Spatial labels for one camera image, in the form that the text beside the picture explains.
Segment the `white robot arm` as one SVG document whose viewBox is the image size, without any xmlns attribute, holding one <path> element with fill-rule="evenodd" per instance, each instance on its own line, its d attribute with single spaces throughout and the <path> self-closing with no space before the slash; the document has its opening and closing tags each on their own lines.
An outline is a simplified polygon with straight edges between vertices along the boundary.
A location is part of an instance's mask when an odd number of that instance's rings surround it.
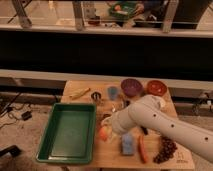
<svg viewBox="0 0 213 171">
<path fill-rule="evenodd" d="M 168 116 L 161 111 L 164 104 L 165 100 L 159 96 L 145 95 L 106 117 L 101 124 L 109 125 L 117 135 L 123 135 L 136 126 L 146 127 L 213 163 L 213 132 Z"/>
</svg>

